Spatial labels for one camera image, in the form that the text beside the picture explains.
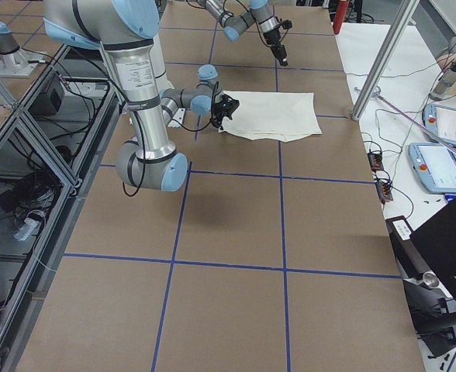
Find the white screen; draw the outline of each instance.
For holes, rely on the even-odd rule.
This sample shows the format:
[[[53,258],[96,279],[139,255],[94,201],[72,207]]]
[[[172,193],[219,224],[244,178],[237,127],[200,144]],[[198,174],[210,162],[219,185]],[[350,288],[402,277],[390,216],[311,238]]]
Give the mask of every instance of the white screen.
[[[442,146],[420,146],[424,162],[439,188],[456,188],[456,162]]]
[[[437,107],[438,136],[456,141],[456,111]]]

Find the red object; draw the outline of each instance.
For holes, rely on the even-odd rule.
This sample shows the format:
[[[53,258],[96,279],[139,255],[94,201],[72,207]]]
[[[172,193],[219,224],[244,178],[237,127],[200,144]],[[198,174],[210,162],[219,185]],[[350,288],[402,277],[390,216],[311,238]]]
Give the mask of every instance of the red object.
[[[347,9],[349,8],[349,0],[340,0],[337,6],[337,14],[333,19],[333,33],[338,35],[340,29],[342,28],[342,23],[344,23],[345,15],[347,14]]]

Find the black screen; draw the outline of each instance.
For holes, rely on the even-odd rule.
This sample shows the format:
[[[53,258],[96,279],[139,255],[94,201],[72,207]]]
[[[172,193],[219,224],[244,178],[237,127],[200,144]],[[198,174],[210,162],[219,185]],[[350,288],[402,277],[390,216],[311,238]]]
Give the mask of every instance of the black screen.
[[[456,299],[456,199],[413,232],[411,240]]]

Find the white towel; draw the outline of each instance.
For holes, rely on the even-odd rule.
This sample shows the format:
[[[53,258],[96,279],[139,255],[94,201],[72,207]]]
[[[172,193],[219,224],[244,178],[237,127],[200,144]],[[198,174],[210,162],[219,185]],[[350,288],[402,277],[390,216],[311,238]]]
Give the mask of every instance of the white towel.
[[[233,113],[233,120],[223,120],[224,132],[249,140],[269,138],[282,142],[322,134],[314,113],[313,93],[225,93],[238,99],[240,107]]]

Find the white table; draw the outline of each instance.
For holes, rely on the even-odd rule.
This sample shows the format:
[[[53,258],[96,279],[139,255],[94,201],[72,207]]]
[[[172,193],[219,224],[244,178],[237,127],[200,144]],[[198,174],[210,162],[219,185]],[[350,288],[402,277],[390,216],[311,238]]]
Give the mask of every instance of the white table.
[[[358,97],[358,93],[354,88],[361,88],[366,77],[355,76],[353,74],[362,75],[369,73],[388,30],[389,26],[386,25],[345,23],[342,26],[340,35],[337,36],[340,56],[344,64],[344,70],[348,73],[347,83],[354,102]],[[426,67],[429,68],[408,77],[388,77],[410,74]],[[423,107],[423,103],[439,73],[440,68],[435,64],[434,57],[416,27],[408,26],[392,59],[389,61],[389,65],[383,73],[384,77],[380,80],[379,86],[382,90],[382,95],[398,108],[404,112],[417,112]],[[456,98],[448,99],[443,104],[456,107]],[[383,102],[372,99],[361,117],[361,131],[363,133],[369,133],[372,140],[379,143],[384,151],[398,151],[399,148],[397,146],[379,138],[375,121],[377,109],[392,111]],[[378,117],[379,128],[383,138],[398,144],[402,144],[405,141],[403,152],[400,156],[390,152],[384,153],[383,164],[392,177],[396,174],[394,177],[394,186],[405,192],[413,200],[414,212],[409,218],[409,223],[416,229],[446,204],[443,195],[431,195],[425,191],[409,161],[407,145],[414,142],[428,141],[421,130],[415,126],[409,132],[411,123],[400,115],[378,112]],[[418,121],[421,121],[421,114],[417,115],[416,118]],[[364,134],[363,137],[365,140],[370,139],[367,134]],[[398,164],[395,173],[394,169],[397,158]],[[385,218],[408,215],[411,209],[408,199],[398,191],[394,190],[392,193],[394,201],[385,205],[383,211]],[[439,371],[441,363],[444,362],[444,356],[435,360],[427,359],[430,351],[421,341],[420,349],[424,356],[423,361],[427,372]],[[456,363],[452,367],[451,372],[456,372]]]

